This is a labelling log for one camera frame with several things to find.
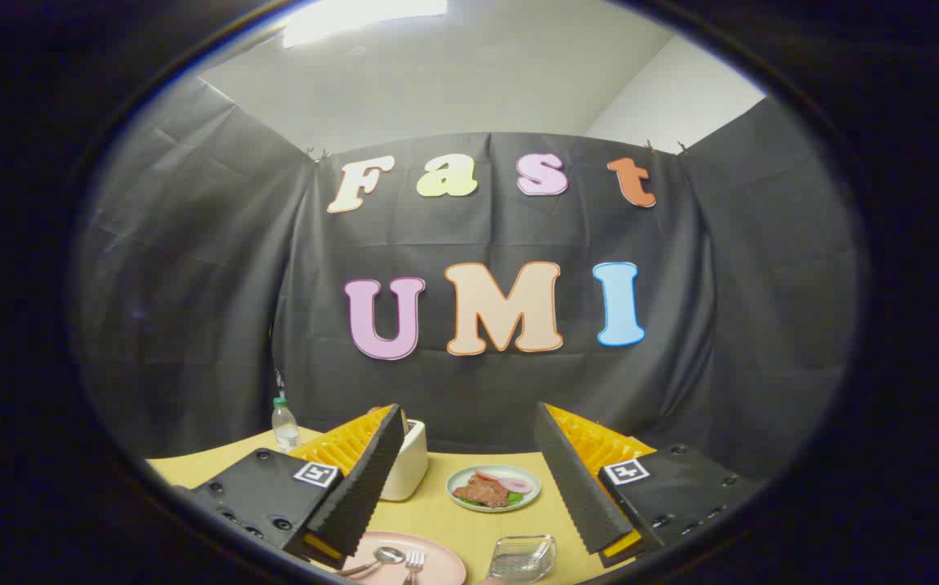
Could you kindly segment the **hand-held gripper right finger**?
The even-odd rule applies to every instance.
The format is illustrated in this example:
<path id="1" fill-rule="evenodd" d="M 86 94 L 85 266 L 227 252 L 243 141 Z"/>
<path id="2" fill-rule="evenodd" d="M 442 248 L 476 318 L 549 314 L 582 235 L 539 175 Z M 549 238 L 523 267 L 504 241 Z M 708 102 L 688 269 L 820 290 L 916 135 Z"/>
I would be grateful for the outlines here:
<path id="1" fill-rule="evenodd" d="M 534 440 L 578 537 L 606 567 L 692 540 L 759 490 L 687 444 L 648 447 L 543 402 Z"/>

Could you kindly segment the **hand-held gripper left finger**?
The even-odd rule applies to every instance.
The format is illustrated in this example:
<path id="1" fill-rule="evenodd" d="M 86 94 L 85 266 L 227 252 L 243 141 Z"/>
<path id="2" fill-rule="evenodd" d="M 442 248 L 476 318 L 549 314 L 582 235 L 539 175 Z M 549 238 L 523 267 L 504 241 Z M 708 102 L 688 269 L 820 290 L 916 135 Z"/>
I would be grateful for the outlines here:
<path id="1" fill-rule="evenodd" d="M 355 555 L 405 440 L 397 404 L 283 454 L 258 448 L 177 495 L 221 525 L 295 557 L 342 569 Z"/>

